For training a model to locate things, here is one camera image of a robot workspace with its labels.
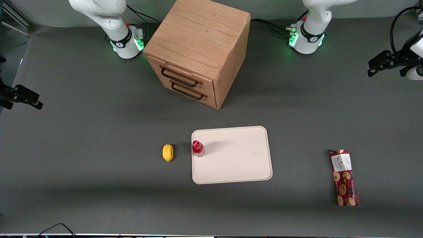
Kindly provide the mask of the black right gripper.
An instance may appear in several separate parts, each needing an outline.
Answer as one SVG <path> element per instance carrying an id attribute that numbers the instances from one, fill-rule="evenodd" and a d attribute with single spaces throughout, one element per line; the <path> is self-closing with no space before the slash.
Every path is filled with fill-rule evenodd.
<path id="1" fill-rule="evenodd" d="M 10 87 L 0 78 L 0 106 L 5 109 L 12 109 L 14 100 L 16 103 L 28 104 L 37 110 L 41 110 L 43 103 L 39 101 L 39 97 L 39 94 L 23 85 Z"/>

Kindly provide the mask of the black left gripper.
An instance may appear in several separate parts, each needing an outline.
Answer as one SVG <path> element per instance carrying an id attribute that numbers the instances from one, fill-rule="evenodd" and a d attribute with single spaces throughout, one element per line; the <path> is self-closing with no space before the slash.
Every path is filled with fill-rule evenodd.
<path id="1" fill-rule="evenodd" d="M 417 39 L 408 39 L 403 44 L 403 47 L 396 51 L 392 40 L 393 53 L 389 50 L 384 50 L 368 61 L 368 77 L 373 77 L 375 74 L 383 70 L 393 69 L 400 66 L 404 66 L 404 68 L 400 70 L 400 76 L 405 77 L 411 68 L 418 66 L 418 55 L 411 50 L 411 46 L 416 42 Z"/>

